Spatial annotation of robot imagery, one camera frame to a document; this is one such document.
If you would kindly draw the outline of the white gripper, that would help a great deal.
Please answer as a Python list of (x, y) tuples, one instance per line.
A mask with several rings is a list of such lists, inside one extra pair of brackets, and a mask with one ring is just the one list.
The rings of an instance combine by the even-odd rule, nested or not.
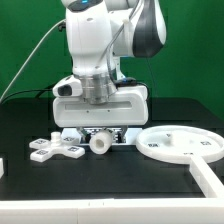
[(143, 125), (148, 120), (147, 88), (143, 85), (120, 87), (107, 103), (91, 105), (78, 97), (57, 97), (53, 101), (54, 121), (59, 127), (77, 127), (82, 141), (90, 134), (83, 127), (121, 126), (118, 142), (125, 142), (129, 125)]

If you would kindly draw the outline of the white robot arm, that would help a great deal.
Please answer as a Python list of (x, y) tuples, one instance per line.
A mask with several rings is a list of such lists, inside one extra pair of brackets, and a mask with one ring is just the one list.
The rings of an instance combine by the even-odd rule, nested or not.
[(72, 74), (53, 88), (55, 123), (86, 138), (90, 127), (143, 125), (147, 87), (120, 79), (120, 57), (152, 57), (164, 46), (159, 0), (62, 0)]

